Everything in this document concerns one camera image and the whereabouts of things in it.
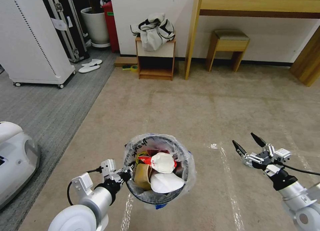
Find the beige carpet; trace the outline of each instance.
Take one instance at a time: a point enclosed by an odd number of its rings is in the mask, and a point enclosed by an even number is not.
[[[291,150],[292,166],[319,169],[320,82],[305,87],[287,68],[241,65],[238,73],[193,64],[188,81],[139,80],[116,68],[24,220],[21,231],[46,230],[68,206],[66,188],[82,172],[114,158],[122,166],[124,145],[145,132],[174,135],[194,155],[197,183],[161,210],[134,200],[129,230],[295,230],[280,195],[262,171],[244,166],[231,140],[259,152],[250,132]],[[307,187],[318,177],[296,175]],[[101,179],[91,174],[94,183]],[[107,230],[120,230],[128,190],[110,207]],[[71,198],[76,202],[74,192]]]

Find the white wall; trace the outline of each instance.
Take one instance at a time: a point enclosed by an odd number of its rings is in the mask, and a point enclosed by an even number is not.
[[[193,0],[112,0],[121,54],[136,54],[130,24],[144,21],[151,13],[164,12],[176,30],[176,56],[184,57],[192,4]],[[212,30],[236,28],[251,39],[244,60],[294,62],[319,24],[314,19],[200,16],[193,57],[206,57]]]

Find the black cable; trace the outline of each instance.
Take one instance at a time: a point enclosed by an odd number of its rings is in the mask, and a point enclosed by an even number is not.
[[[311,171],[306,171],[306,170],[301,170],[301,169],[296,169],[296,168],[293,168],[293,167],[290,167],[288,165],[285,165],[283,163],[280,163],[280,165],[286,167],[286,168],[289,168],[289,169],[292,169],[294,171],[298,171],[298,172],[301,172],[301,173],[308,173],[308,174],[314,174],[314,175],[319,175],[320,176],[320,173],[316,173],[316,172],[311,172]]]
[[[67,198],[68,198],[69,204],[72,206],[73,203],[71,202],[70,194],[69,194],[71,184],[72,184],[72,182],[69,182],[69,185],[68,185],[68,187],[67,187]]]
[[[102,173],[101,166],[100,166],[100,167],[98,167],[97,169],[93,169],[93,170],[86,171],[86,173],[93,173],[93,172],[99,172],[99,173]],[[69,182],[68,187],[67,187],[67,198],[68,198],[68,202],[69,202],[69,204],[72,206],[72,205],[73,205],[73,203],[72,203],[72,201],[71,201],[71,199],[70,199],[70,187],[71,187],[71,184],[72,184],[72,181],[71,181],[71,182]]]

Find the tape roll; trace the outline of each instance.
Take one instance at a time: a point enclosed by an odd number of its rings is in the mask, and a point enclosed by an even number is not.
[[[138,66],[137,65],[132,65],[131,66],[131,71],[132,72],[137,72],[138,71]]]

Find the wooden shelf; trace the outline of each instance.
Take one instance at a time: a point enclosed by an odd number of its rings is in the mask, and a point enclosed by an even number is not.
[[[156,68],[143,68],[140,70],[140,75],[149,75],[149,76],[172,76],[172,69],[156,69]]]
[[[171,80],[173,78],[174,69],[174,51],[175,51],[175,40],[170,41],[172,43],[165,43],[162,49],[152,52],[152,55],[140,51],[138,46],[141,45],[140,37],[136,38],[136,51],[138,61],[138,75],[139,79],[161,79]],[[161,50],[166,50],[166,55],[161,53]]]

